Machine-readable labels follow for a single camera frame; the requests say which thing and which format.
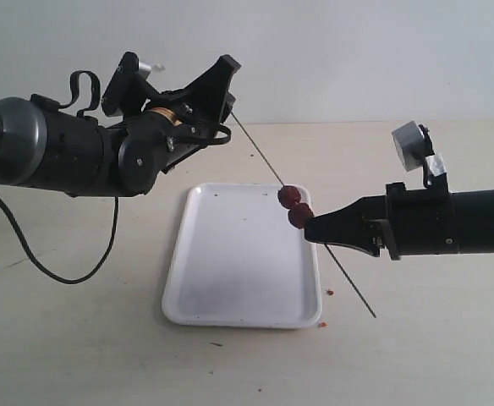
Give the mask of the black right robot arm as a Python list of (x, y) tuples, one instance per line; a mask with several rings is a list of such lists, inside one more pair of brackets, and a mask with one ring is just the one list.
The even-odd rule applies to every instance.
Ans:
[(377, 257), (494, 253), (494, 189), (452, 193), (447, 187), (406, 189), (388, 184), (384, 195), (363, 197), (313, 217), (305, 238)]

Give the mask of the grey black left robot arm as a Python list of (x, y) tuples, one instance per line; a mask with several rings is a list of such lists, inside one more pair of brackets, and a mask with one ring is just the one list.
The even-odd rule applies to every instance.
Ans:
[(92, 75), (91, 101), (76, 114), (34, 94), (0, 100), (0, 184), (91, 197), (149, 193), (160, 174), (230, 141), (229, 86), (239, 63), (222, 55), (174, 91), (157, 91), (151, 67), (126, 52), (108, 86)]

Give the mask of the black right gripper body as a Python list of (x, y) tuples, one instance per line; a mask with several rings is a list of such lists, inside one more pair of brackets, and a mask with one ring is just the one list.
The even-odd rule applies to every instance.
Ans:
[(387, 250), (394, 261), (404, 256), (450, 255), (454, 252), (454, 204), (446, 182), (425, 189), (403, 183), (386, 185), (369, 214), (369, 254)]

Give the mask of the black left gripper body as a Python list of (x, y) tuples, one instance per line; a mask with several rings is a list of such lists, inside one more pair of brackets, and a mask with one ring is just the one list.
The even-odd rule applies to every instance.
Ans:
[(183, 123), (183, 115), (192, 113), (184, 88), (160, 92), (144, 86), (147, 99), (136, 116), (137, 173), (167, 173), (198, 151), (230, 141), (224, 123)]

